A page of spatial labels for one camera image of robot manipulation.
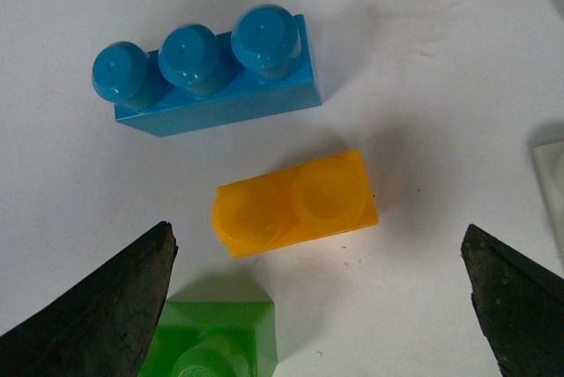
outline blue stud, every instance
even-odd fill
[[[237,59],[260,81],[278,81],[295,71],[301,39],[293,16],[273,4],[259,5],[239,19],[231,35]]]
[[[98,54],[92,68],[92,82],[104,100],[133,110],[156,104],[168,86],[159,65],[137,45],[116,42]]]
[[[197,98],[216,93],[233,76],[233,66],[216,36],[198,24],[181,27],[167,36],[159,51],[159,67],[168,82]]]

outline white table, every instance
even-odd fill
[[[109,43],[304,13],[321,107],[157,138],[91,86]],[[0,0],[0,333],[160,220],[171,299],[272,298],[285,376],[501,375],[470,223],[562,275],[531,148],[564,139],[564,0]],[[381,223],[232,261],[214,189],[361,149]]]

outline blue building block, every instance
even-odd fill
[[[248,11],[232,33],[189,25],[160,50],[135,47],[103,50],[93,85],[118,122],[157,137],[322,104],[303,15],[281,7]]]

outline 1x2 orange block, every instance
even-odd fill
[[[359,151],[217,188],[211,224],[232,258],[378,224]]]

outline plastic toy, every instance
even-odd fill
[[[177,249],[171,225],[156,225],[0,337],[0,375],[136,377]]]
[[[119,123],[157,137],[322,104],[303,15],[270,4],[232,33],[192,24],[149,53],[112,44],[94,61],[93,86]]]
[[[272,302],[166,302],[139,377],[271,377]]]
[[[475,225],[462,257],[503,376],[564,375],[564,280]]]
[[[548,215],[564,254],[564,142],[537,146],[532,154]]]
[[[233,258],[378,223],[359,151],[217,188],[211,223]]]

